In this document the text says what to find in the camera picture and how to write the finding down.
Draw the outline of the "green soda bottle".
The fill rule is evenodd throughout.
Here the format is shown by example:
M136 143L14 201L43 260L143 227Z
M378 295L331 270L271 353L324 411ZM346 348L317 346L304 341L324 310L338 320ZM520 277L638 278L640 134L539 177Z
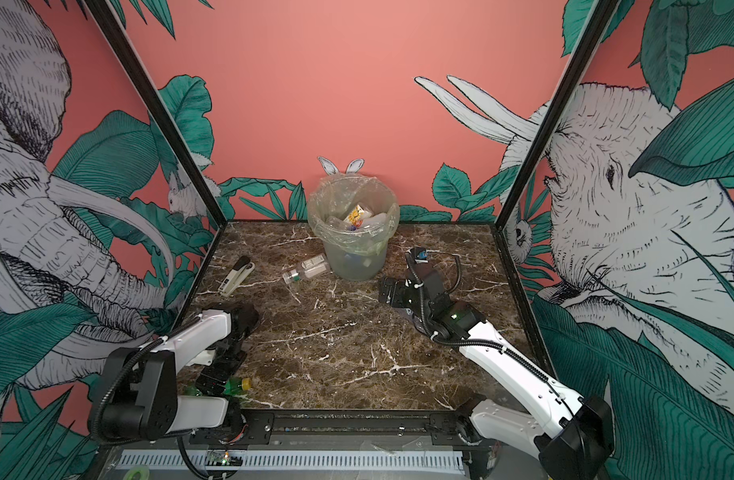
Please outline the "green soda bottle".
M184 394L189 396L237 397L247 396L251 388L249 378L229 378L218 381L199 378L196 382L185 387Z

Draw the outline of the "clear bottle green cap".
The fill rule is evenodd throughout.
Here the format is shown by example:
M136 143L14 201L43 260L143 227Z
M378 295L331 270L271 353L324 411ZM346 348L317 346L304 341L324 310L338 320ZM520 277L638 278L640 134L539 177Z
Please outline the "clear bottle green cap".
M324 254L319 254L303 260L296 267L285 271L282 275L284 282L291 285L303 280L312 279L330 270L329 263Z

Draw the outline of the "white bottle red label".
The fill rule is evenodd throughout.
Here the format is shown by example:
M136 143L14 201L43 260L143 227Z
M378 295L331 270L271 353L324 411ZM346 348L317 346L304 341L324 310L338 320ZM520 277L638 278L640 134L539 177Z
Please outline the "white bottle red label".
M389 223L389 220L390 217L387 213L379 213L366 219L362 219L358 226L358 230L374 232L386 227Z

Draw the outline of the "clear bottle green red label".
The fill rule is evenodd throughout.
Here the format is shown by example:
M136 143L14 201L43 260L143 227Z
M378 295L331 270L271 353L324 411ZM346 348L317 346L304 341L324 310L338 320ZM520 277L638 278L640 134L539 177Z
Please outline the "clear bottle green red label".
M344 222L346 223L348 229L356 230L358 229L361 220L366 219L370 216L372 216L372 213L369 209L357 204L346 215L346 217L344 218Z

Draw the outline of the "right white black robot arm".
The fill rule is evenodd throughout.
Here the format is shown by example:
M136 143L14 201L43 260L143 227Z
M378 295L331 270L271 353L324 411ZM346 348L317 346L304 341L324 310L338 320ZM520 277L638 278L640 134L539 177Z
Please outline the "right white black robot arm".
M602 397L582 396L538 367L473 305L452 299L427 262L410 261L403 279L381 278L378 300L477 364L524 407L476 402L461 425L464 442L503 441L537 459L552 479L597 478L615 450L613 413Z

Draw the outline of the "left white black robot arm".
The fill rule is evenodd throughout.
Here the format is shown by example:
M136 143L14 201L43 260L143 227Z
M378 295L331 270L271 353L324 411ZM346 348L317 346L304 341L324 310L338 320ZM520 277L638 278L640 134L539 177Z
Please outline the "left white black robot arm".
M204 310L189 325L142 346L113 351L91 397L91 436L105 445L179 434L238 443L248 421L234 394L242 383L232 377L259 321L256 308L240 302L229 310Z

